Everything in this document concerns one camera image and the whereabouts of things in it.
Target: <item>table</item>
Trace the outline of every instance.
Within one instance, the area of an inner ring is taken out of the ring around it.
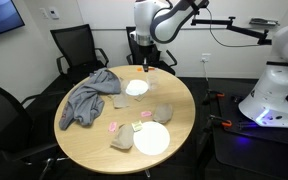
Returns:
[[[105,174],[127,174],[147,170],[172,156],[190,134],[195,120],[195,104],[185,84],[163,70],[145,73],[139,72],[138,68],[141,66],[119,66],[109,70],[124,80],[146,80],[147,74],[155,74],[159,79],[158,88],[145,93],[140,102],[133,96],[128,96],[129,107],[122,109],[114,109],[113,101],[107,95],[101,95],[105,101],[104,109],[89,127],[82,127],[78,122],[74,122],[66,131],[60,130],[58,123],[69,93],[60,103],[54,122],[55,136],[62,150],[77,164]],[[145,155],[135,145],[129,150],[110,147],[116,135],[116,132],[108,131],[111,122],[116,121],[117,126],[120,126],[137,120],[152,121],[152,117],[142,118],[140,113],[154,112],[158,103],[170,103],[173,106],[173,117],[165,124],[170,134],[170,144],[163,153]]]
[[[248,94],[254,84],[210,79],[209,87],[224,93]],[[211,114],[221,115],[216,101],[211,101]],[[230,133],[222,127],[213,127],[213,139],[215,156],[220,163],[269,177],[288,179],[287,144]]]

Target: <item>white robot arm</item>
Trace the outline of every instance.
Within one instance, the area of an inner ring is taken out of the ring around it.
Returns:
[[[154,41],[170,43],[182,25],[208,3],[207,0],[180,0],[169,7],[157,0],[136,0],[135,40],[140,47],[149,47]],[[239,109],[260,126],[288,127],[288,26],[275,34],[272,52],[277,55],[274,62],[267,64],[266,71],[239,104]]]
[[[288,26],[274,35],[272,57],[239,109],[260,126],[288,128]]]
[[[183,26],[208,0],[180,0],[174,7],[158,0],[136,0],[134,21],[136,42],[140,46],[150,46],[173,41]]]

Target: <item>black cable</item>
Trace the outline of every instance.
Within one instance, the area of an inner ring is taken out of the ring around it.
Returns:
[[[169,9],[172,9],[173,8],[173,4],[172,4],[172,2],[171,1],[169,1],[169,0],[166,0],[167,2],[168,2],[168,4],[170,5],[170,7],[169,7]]]
[[[218,43],[218,44],[220,44],[220,45],[222,45],[222,46],[224,46],[224,47],[254,47],[254,46],[261,46],[261,45],[258,45],[258,44],[251,44],[251,45],[241,45],[241,46],[234,46],[234,45],[226,45],[226,44],[223,44],[223,43],[221,43],[219,40],[217,40],[216,39],[216,37],[214,36],[214,34],[213,34],[213,32],[212,32],[212,21],[213,21],[213,17],[212,17],[212,13],[211,13],[211,11],[208,9],[208,8],[206,8],[206,10],[209,12],[209,14],[210,14],[210,33],[211,33],[211,35],[213,36],[213,38],[214,38],[214,40]]]

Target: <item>office chair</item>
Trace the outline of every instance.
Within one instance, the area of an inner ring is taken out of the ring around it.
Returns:
[[[127,39],[131,49],[131,54],[126,56],[126,59],[128,61],[128,64],[130,65],[132,64],[142,65],[144,62],[144,56],[140,53],[139,46],[136,43],[136,41],[132,39],[129,35],[132,31],[135,31],[135,27],[130,26],[126,27]],[[156,45],[154,45],[153,47],[152,54],[150,54],[149,57],[147,58],[147,63],[149,66],[157,67],[159,69],[165,70],[175,75],[175,71],[171,66],[177,65],[177,60],[169,50],[166,50],[166,53],[173,60],[174,62],[173,64],[168,65],[165,61],[160,59],[161,51],[157,49]]]
[[[88,24],[65,29],[51,30],[53,39],[63,56],[57,58],[57,67],[61,75],[66,76],[73,84],[77,84],[90,73],[107,67],[109,62],[101,48],[95,48],[91,28]],[[98,60],[95,50],[104,57],[105,64]],[[64,74],[61,59],[65,58],[69,68]]]
[[[32,118],[22,106],[36,97],[38,95],[30,96],[20,103],[0,88],[0,151],[7,161],[21,160],[27,165],[46,161],[40,176],[42,179],[60,151],[53,129],[55,111],[43,112]]]

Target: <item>white paper plate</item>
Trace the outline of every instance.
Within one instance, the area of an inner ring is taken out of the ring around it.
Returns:
[[[148,90],[148,85],[142,80],[131,80],[126,87],[125,92],[131,96],[138,96],[144,94]]]
[[[145,122],[142,125],[143,129],[133,136],[137,149],[147,155],[164,152],[170,143],[170,134],[165,126],[157,122]]]

